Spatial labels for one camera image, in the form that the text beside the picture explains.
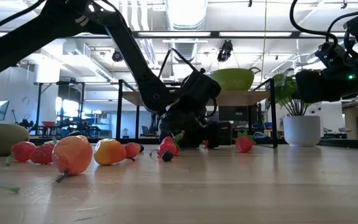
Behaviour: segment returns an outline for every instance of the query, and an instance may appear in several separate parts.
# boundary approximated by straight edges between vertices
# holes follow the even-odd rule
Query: tall plant
[[[275,102],[281,107],[285,107],[291,116],[303,116],[310,104],[303,100],[292,98],[298,86],[296,85],[295,76],[286,76],[286,74],[277,74],[273,77]],[[267,107],[270,107],[271,101],[267,100]]]

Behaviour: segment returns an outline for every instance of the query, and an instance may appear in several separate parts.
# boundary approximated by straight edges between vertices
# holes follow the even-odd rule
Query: table surface
[[[55,183],[53,165],[0,158],[0,224],[358,223],[358,149],[185,149],[162,162],[146,146],[132,162]]]
[[[216,98],[218,106],[249,106],[264,100],[270,96],[269,91],[221,91]],[[139,92],[125,91],[122,97],[127,101],[142,106],[143,101]],[[213,101],[210,100],[207,106],[214,106]]]

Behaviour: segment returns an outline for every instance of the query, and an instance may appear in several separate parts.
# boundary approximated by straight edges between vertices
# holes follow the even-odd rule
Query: yellow-green bowl
[[[209,76],[220,84],[222,90],[247,91],[254,82],[255,74],[245,68],[225,68],[210,72]]]

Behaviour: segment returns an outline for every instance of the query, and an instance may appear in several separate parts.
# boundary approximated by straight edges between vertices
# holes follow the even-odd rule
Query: potted plant
[[[274,103],[284,107],[290,115],[283,119],[285,141],[291,146],[313,147],[320,141],[320,117],[305,116],[306,109],[310,104],[292,97],[298,86],[295,76],[288,76],[287,73],[277,74],[273,77]]]

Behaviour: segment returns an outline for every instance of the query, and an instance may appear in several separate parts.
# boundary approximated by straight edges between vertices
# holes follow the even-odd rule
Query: white planter
[[[314,147],[320,141],[319,116],[291,116],[284,118],[285,141],[295,147]]]

